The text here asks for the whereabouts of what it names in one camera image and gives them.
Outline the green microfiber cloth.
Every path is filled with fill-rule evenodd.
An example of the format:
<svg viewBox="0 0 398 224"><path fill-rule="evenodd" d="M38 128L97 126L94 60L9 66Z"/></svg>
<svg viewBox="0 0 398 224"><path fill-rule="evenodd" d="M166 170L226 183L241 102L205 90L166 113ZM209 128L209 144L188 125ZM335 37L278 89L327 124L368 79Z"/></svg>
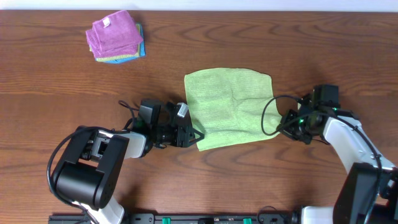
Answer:
<svg viewBox="0 0 398 224"><path fill-rule="evenodd" d="M184 77L199 151L272 139L281 115L271 76L246 68L211 68Z"/></svg>

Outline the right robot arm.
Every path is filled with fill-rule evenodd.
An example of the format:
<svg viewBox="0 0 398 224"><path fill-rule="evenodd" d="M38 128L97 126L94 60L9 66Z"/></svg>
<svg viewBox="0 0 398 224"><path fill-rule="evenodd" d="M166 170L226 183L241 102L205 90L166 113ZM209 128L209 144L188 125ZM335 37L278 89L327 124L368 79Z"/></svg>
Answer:
<svg viewBox="0 0 398 224"><path fill-rule="evenodd" d="M397 223L397 167L380 153L352 111L334 106L289 110L277 130L305 144L320 136L347 172L334 206L303 207L287 223Z"/></svg>

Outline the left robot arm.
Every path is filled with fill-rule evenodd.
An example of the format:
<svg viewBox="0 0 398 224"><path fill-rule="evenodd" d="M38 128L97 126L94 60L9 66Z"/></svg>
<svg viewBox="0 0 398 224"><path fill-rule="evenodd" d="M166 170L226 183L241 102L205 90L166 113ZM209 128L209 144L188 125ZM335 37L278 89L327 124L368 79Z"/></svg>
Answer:
<svg viewBox="0 0 398 224"><path fill-rule="evenodd" d="M113 196L124 160L144 157L153 147L190 147L204 137L190 123L130 119L120 131L80 126L55 148L65 149L57 164L49 159L50 191L80 209L88 223L130 223L131 214Z"/></svg>

